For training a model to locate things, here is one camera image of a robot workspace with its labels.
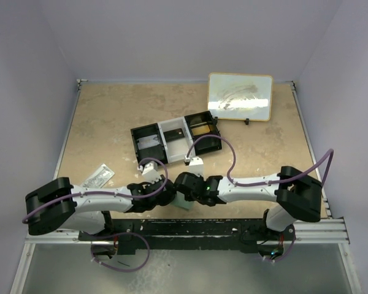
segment tan countertop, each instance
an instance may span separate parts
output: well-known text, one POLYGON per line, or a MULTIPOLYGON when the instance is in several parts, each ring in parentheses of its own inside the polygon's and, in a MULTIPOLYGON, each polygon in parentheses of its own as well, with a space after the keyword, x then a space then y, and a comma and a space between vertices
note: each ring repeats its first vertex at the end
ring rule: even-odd
MULTIPOLYGON (((71 125, 59 176, 81 184, 101 164, 115 176, 105 187, 139 183, 137 161, 130 129, 207 110, 207 84, 100 84, 82 86, 71 125)), ((274 84, 271 119, 268 122, 219 121, 221 136, 237 153, 232 175, 239 178, 264 176, 282 165, 306 170, 313 163, 296 103, 288 84, 274 84)), ((201 156, 205 178, 226 175, 232 154, 223 149, 201 156)), ((187 171, 182 162, 168 165, 174 179, 187 171)), ((114 218, 260 218, 275 203, 239 201, 215 207, 195 203, 190 211, 168 205, 143 214, 112 213, 114 218)), ((322 217, 327 217, 323 206, 322 217)))

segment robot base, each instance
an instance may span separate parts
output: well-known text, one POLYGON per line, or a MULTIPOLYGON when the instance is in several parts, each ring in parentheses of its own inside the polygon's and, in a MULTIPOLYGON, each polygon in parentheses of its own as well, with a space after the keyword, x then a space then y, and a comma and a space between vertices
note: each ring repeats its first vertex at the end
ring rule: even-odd
MULTIPOLYGON (((279 233, 266 229, 264 219, 113 219, 112 226, 110 232, 103 231, 97 236, 134 232, 142 235, 152 249, 258 253, 260 246, 275 247, 258 245, 258 241, 278 241, 281 234, 285 241, 294 239, 293 225, 279 233)), ((94 239, 80 233, 79 240, 94 239)), ((117 254, 132 255, 137 249, 146 249, 141 239, 131 235, 119 237, 117 254)))

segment lavender wall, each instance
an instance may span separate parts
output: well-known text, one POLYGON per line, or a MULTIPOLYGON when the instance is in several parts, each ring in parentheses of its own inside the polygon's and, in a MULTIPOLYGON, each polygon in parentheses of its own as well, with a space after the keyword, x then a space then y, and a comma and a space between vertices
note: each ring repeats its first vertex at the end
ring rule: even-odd
POLYGON ((302 72, 341 0, 41 0, 77 77, 206 80, 302 72))
POLYGON ((0 293, 23 248, 25 195, 52 179, 75 98, 37 0, 0 0, 0 293))
POLYGON ((335 148, 326 193, 368 293, 368 0, 343 2, 298 87, 316 157, 335 148))

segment whiteboard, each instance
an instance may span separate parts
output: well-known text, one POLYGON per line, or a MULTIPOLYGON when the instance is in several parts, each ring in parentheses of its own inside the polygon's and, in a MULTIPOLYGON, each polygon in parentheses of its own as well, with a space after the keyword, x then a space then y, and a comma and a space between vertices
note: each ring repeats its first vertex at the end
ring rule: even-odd
POLYGON ((268 121, 273 79, 270 75, 211 73, 208 108, 218 119, 268 121))

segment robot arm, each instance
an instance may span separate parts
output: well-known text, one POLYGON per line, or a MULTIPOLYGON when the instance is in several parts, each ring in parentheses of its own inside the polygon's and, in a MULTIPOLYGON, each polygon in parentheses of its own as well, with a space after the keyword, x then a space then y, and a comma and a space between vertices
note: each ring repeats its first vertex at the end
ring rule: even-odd
MULTIPOLYGON (((197 201, 203 205, 215 206, 239 200, 261 200, 276 202, 278 205, 266 211, 266 227, 282 232, 296 220, 320 221, 321 183, 311 176, 286 184, 265 184, 262 186, 235 186, 227 177, 210 176, 206 180, 200 173, 181 173, 175 181, 175 190, 185 196, 186 201, 197 201)), ((282 167, 279 173, 259 178, 235 179, 241 184, 258 182, 274 183, 292 178, 301 172, 293 167, 282 167)))
MULTIPOLYGON (((299 173, 295 168, 282 167, 277 174, 236 180, 248 184, 291 178, 299 173)), ((68 178, 58 178, 26 196, 27 212, 31 213, 63 195, 71 194, 73 197, 40 209, 29 217, 29 234, 42 235, 65 228, 94 235, 109 226, 111 219, 108 211, 142 213, 157 205, 168 205, 177 193, 183 194, 187 201, 208 206, 239 200, 276 202, 278 205, 266 211, 265 215, 266 228, 275 232, 284 231, 298 219, 307 222, 320 220, 321 183, 310 176, 289 184, 239 187, 227 177, 210 176, 204 180, 202 175, 203 163, 196 157, 190 163, 190 172, 180 174, 174 185, 167 180, 160 193, 147 198, 142 198, 142 195, 156 191, 164 180, 154 162, 147 164, 142 172, 146 183, 117 189, 83 188, 71 185, 68 178)))
POLYGON ((69 178, 58 178, 42 186, 26 196, 26 209, 28 214, 32 214, 25 220, 29 234, 43 235, 59 229, 70 229, 94 235, 108 229, 112 221, 109 211, 142 213, 157 205, 168 205, 176 196, 173 183, 169 180, 161 192, 143 197, 160 188, 165 180, 156 169, 157 165, 150 162, 142 172, 146 182, 116 189, 73 186, 69 178), (71 197, 52 203, 65 195, 71 197))

